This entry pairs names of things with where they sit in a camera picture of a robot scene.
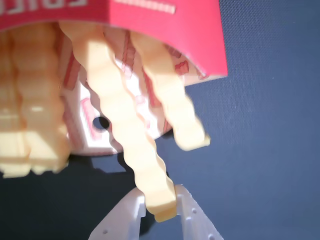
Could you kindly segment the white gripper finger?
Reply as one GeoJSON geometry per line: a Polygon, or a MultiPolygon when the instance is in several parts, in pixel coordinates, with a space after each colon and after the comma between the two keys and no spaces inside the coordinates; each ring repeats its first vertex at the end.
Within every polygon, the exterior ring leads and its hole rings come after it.
{"type": "Polygon", "coordinates": [[[103,218],[89,240],[138,240],[141,218],[146,216],[145,196],[134,188],[103,218]]]}
{"type": "Polygon", "coordinates": [[[223,240],[214,224],[182,185],[175,187],[177,215],[180,216],[184,240],[223,240]]]}

